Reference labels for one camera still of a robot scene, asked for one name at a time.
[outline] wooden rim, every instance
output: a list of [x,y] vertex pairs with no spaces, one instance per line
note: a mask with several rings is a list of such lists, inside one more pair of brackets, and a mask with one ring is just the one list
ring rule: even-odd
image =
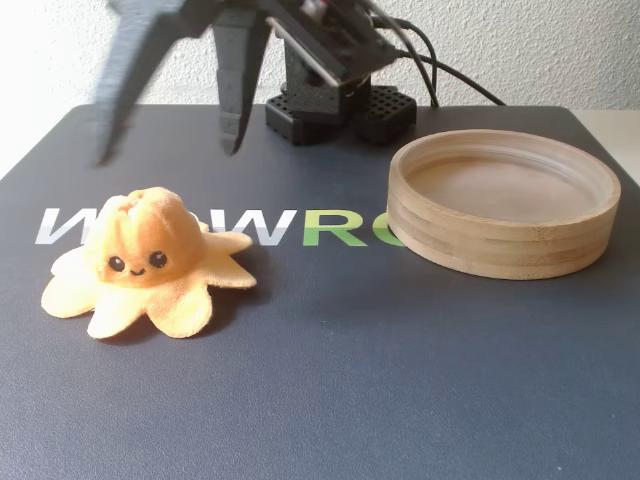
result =
[[[428,199],[427,197],[424,197],[420,193],[418,193],[411,186],[411,184],[409,182],[407,182],[407,180],[404,177],[404,175],[402,175],[400,169],[401,169],[401,166],[402,166],[402,162],[404,161],[404,159],[406,158],[406,155],[409,152],[414,151],[418,147],[425,147],[429,143],[432,143],[435,140],[439,140],[439,139],[447,138],[447,137],[451,137],[451,136],[459,136],[461,134],[481,134],[481,135],[500,135],[500,136],[509,135],[509,136],[512,136],[512,137],[527,138],[527,139],[530,139],[530,140],[534,140],[534,141],[536,141],[538,143],[541,143],[541,144],[546,143],[546,144],[552,145],[552,146],[554,146],[556,148],[564,149],[564,150],[566,150],[568,152],[571,152],[574,155],[581,156],[585,160],[591,162],[594,166],[597,166],[597,168],[599,168],[602,171],[602,173],[607,177],[609,182],[611,182],[610,183],[611,188],[612,188],[611,196],[598,209],[596,209],[596,210],[594,210],[592,212],[586,213],[584,215],[572,218],[569,221],[541,222],[541,223],[536,223],[536,224],[524,223],[524,222],[513,222],[513,221],[507,221],[507,220],[489,219],[489,218],[486,218],[486,217],[472,215],[472,214],[459,212],[457,210],[452,210],[450,208],[447,208],[447,207],[445,207],[443,205],[440,205],[439,203],[436,203],[436,202]],[[395,179],[402,185],[402,187],[406,191],[406,193],[409,193],[412,196],[412,199],[417,204],[421,204],[423,206],[426,206],[427,208],[429,208],[431,210],[439,211],[443,215],[455,215],[456,217],[465,218],[465,219],[467,219],[469,221],[472,221],[472,222],[484,223],[484,222],[490,221],[493,225],[496,225],[496,226],[505,226],[505,227],[512,227],[512,228],[518,228],[518,227],[528,228],[528,227],[532,227],[532,226],[535,226],[535,227],[561,227],[561,226],[565,226],[565,225],[574,225],[574,224],[577,224],[577,223],[582,223],[582,222],[584,222],[586,220],[597,218],[600,215],[606,213],[611,208],[613,208],[619,202],[620,194],[621,194],[620,180],[618,179],[618,177],[613,173],[613,171],[607,165],[602,163],[600,160],[598,160],[593,155],[590,155],[587,152],[585,152],[584,150],[580,150],[579,148],[576,148],[576,147],[574,147],[572,145],[568,145],[566,143],[559,142],[557,140],[552,140],[550,138],[540,137],[540,136],[537,136],[537,135],[531,135],[531,134],[528,134],[528,133],[513,132],[513,131],[510,131],[510,130],[487,130],[487,129],[453,130],[453,131],[449,131],[449,132],[435,133],[433,135],[429,135],[429,136],[426,136],[426,137],[421,137],[421,138],[418,138],[418,139],[408,143],[407,145],[402,147],[400,150],[398,150],[398,152],[393,156],[390,168],[391,168],[390,174],[395,176]]]

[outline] octopus tentacle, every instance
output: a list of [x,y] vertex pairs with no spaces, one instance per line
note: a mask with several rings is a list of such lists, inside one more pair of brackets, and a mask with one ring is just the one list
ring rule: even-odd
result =
[[257,281],[226,253],[215,248],[207,251],[199,267],[199,273],[208,285],[223,288],[251,288]]
[[89,276],[53,277],[42,293],[42,308],[58,318],[77,317],[95,306],[96,281]]
[[249,235],[239,232],[204,233],[203,236],[210,249],[226,255],[246,250],[253,244]]
[[166,335],[185,338],[195,335],[209,323],[213,306],[206,283],[199,275],[190,275],[156,287],[149,299],[147,313]]
[[87,332],[108,338],[122,332],[145,313],[147,295],[139,289],[101,285]]
[[55,276],[71,276],[78,273],[84,273],[86,271],[83,258],[84,251],[84,247],[78,247],[73,250],[69,250],[67,253],[63,253],[55,262],[53,262],[53,265],[51,266],[51,273]]

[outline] white letter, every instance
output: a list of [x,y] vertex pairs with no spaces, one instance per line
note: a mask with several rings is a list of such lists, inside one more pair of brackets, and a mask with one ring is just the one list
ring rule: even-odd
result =
[[[282,237],[289,228],[289,225],[291,225],[296,213],[298,213],[297,210],[285,210],[282,212],[280,220],[278,220],[276,227],[273,229],[273,233],[270,234],[267,229],[267,224],[264,221],[262,210],[247,210],[244,212],[242,217],[240,217],[240,220],[238,220],[238,223],[231,231],[243,232],[249,223],[253,221],[260,245],[276,246],[280,243],[280,240],[282,240]],[[224,232],[224,210],[211,210],[211,223],[214,232]]]
[[97,209],[83,208],[71,217],[67,223],[56,230],[55,233],[51,233],[53,226],[56,224],[56,220],[58,219],[58,213],[60,213],[59,208],[47,208],[45,210],[44,217],[42,217],[42,224],[40,224],[40,230],[38,230],[38,236],[36,237],[36,245],[51,245],[52,243],[55,243],[60,239],[60,237],[83,220],[84,226],[82,227],[81,243],[84,244],[89,230],[91,230],[93,223],[96,221],[96,216],[98,214]]

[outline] plush toy face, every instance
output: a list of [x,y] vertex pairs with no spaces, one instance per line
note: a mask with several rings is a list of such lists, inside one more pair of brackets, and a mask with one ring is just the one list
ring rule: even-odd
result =
[[105,221],[109,228],[94,249],[102,282],[146,288],[175,280],[206,248],[198,222],[180,198],[161,189],[123,197]]

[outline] black eye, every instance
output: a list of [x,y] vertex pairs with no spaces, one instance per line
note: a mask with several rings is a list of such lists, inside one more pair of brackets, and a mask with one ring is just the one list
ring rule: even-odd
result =
[[162,252],[153,252],[149,257],[149,263],[156,268],[162,268],[167,264],[167,256]]
[[116,272],[121,272],[124,270],[124,262],[120,257],[111,257],[109,259],[109,266]]

